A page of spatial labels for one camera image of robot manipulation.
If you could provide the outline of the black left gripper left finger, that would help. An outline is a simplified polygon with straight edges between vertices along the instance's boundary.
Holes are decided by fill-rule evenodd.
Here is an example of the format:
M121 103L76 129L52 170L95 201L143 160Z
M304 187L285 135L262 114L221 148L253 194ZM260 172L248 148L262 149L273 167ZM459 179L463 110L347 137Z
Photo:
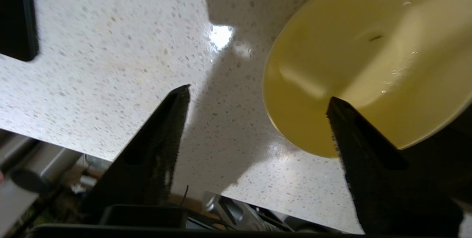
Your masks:
M190 85L167 94L82 201L85 224L181 225L183 213L166 204L189 104Z

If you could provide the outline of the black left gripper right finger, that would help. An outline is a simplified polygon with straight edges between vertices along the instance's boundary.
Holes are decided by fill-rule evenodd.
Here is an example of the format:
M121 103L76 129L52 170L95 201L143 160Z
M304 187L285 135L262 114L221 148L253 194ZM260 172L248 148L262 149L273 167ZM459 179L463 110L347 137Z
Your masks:
M348 102L326 116L361 228L368 236L457 236L464 213Z

